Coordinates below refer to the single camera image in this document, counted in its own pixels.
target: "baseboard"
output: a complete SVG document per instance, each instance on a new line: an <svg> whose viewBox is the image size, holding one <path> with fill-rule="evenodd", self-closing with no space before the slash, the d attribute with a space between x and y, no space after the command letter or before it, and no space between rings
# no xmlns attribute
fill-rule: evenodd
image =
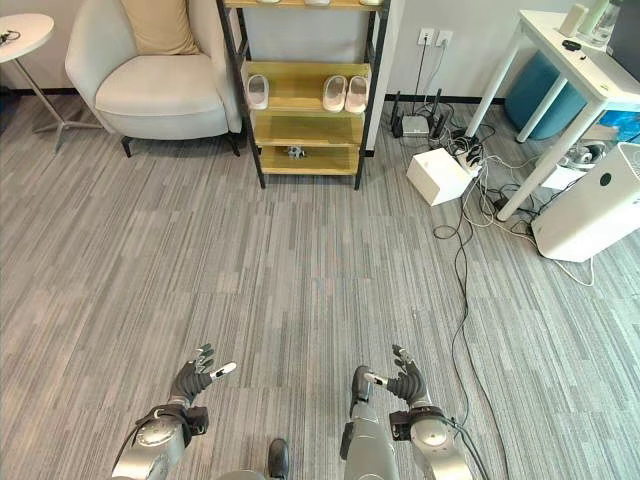
<svg viewBox="0 0 640 480"><path fill-rule="evenodd" d="M387 93L384 97L387 102L393 102L396 99L396 95L393 93ZM429 95L427 97L428 102L432 102L434 99L433 95ZM413 94L400 94L401 102L422 102L424 100L424 95L413 95ZM442 103L471 103L478 104L482 100L482 97L451 97L444 96L440 97L440 101ZM504 98L494 98L491 101L492 105L504 105Z"/></svg>
<svg viewBox="0 0 640 480"><path fill-rule="evenodd" d="M78 95L78 91L75 88L43 88L42 91L45 95ZM35 95L35 92L30 88L16 88L12 89L11 92L20 97Z"/></svg>

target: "robotic arm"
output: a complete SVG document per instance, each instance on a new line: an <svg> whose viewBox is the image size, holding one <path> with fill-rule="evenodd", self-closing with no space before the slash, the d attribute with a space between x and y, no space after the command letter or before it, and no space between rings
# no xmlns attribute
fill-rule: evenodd
<svg viewBox="0 0 640 480"><path fill-rule="evenodd" d="M174 379L167 404L154 407L136 421L120 449L111 478L164 480L191 438L206 433L208 411L206 407L192 407L192 403L214 380L236 368L231 362L208 372L213 353L210 344L198 348L198 356L187 362Z"/></svg>
<svg viewBox="0 0 640 480"><path fill-rule="evenodd" d="M394 362L401 371L389 379L373 372L365 380L382 387L409 405L408 412L389 415L395 441L411 441L416 464L425 478L435 480L472 480L464 457L454 444L456 424L446 418L431 400L426 382L407 351L393 346Z"/></svg>

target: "round white table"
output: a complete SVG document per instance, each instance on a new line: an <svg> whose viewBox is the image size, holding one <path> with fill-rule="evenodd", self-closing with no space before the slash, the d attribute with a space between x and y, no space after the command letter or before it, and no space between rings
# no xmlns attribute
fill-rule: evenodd
<svg viewBox="0 0 640 480"><path fill-rule="evenodd" d="M7 40L0 45L0 63L13 62L22 72L34 93L42 100L47 110L55 117L56 122L34 130L35 133L56 130L56 144L54 151L58 151L62 142L62 132L67 128L102 128L93 123L72 122L65 120L55 109L31 75L24 68L19 58L36 48L44 45L53 35L53 19L39 13L22 13L0 17L0 33L13 30L20 34L15 40Z"/></svg>

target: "white box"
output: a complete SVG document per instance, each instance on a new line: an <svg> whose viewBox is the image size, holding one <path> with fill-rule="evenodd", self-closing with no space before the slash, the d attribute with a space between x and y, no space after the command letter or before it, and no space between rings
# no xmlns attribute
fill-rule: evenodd
<svg viewBox="0 0 640 480"><path fill-rule="evenodd" d="M540 184L541 187L553 188L554 190L564 190L569 184L575 182L579 178L584 177L587 172L582 170L574 170L572 168L556 165L556 169L551 172L551 175Z"/></svg>
<svg viewBox="0 0 640 480"><path fill-rule="evenodd" d="M433 206L460 198L472 177L444 148L439 148L414 155L407 178Z"/></svg>

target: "chair leg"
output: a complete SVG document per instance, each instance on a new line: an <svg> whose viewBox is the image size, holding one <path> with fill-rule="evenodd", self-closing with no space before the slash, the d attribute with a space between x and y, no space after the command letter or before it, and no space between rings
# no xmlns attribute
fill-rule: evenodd
<svg viewBox="0 0 640 480"><path fill-rule="evenodd" d="M240 156L240 149L238 148L238 142L236 141L236 137L233 133L225 133L222 138L224 138L229 145L231 145L231 150L233 150L233 154L236 157Z"/></svg>
<svg viewBox="0 0 640 480"><path fill-rule="evenodd" d="M122 140L120 140L120 143L122 143L122 148L124 148L124 153L127 154L127 158L131 158L131 141L133 140L133 138L131 137L127 137L124 136L122 137Z"/></svg>

